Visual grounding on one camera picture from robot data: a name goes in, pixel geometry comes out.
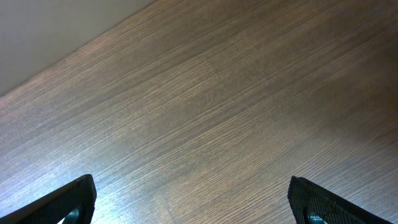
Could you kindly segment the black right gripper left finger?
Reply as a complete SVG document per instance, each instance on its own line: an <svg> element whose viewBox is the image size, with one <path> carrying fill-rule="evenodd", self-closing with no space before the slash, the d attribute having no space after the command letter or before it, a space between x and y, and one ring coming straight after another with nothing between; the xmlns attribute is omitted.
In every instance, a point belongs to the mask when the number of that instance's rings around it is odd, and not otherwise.
<svg viewBox="0 0 398 224"><path fill-rule="evenodd" d="M85 174L1 218L1 224L90 224L95 210L93 176Z"/></svg>

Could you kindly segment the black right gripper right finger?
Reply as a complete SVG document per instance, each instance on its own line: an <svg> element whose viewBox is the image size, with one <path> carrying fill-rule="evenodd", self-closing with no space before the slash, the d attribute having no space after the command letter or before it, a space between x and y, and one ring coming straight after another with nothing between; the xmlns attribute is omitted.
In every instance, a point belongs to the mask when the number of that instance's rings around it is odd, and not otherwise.
<svg viewBox="0 0 398 224"><path fill-rule="evenodd" d="M298 224L391 224L303 177L291 178L287 198Z"/></svg>

